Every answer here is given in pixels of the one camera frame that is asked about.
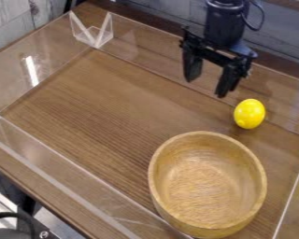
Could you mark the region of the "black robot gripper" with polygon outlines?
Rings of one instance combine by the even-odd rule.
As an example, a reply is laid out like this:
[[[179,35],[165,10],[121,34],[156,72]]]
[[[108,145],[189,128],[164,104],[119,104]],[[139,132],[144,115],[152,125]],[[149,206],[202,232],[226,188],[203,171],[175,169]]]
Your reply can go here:
[[[259,28],[248,23],[250,0],[206,0],[206,26],[203,34],[183,28],[183,75],[192,82],[202,74],[203,61],[218,64],[223,73],[215,87],[215,95],[223,98],[247,75],[256,53],[243,42],[244,28]]]

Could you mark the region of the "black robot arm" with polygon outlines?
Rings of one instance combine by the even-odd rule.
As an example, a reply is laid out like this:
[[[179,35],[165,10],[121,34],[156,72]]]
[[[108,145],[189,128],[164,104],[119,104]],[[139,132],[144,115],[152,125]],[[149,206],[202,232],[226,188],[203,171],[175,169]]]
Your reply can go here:
[[[204,60],[220,66],[215,95],[223,98],[250,74],[258,54],[244,43],[244,28],[258,32],[266,14],[259,0],[206,0],[206,7],[203,34],[193,33],[188,26],[181,28],[183,75],[192,82],[202,74]]]

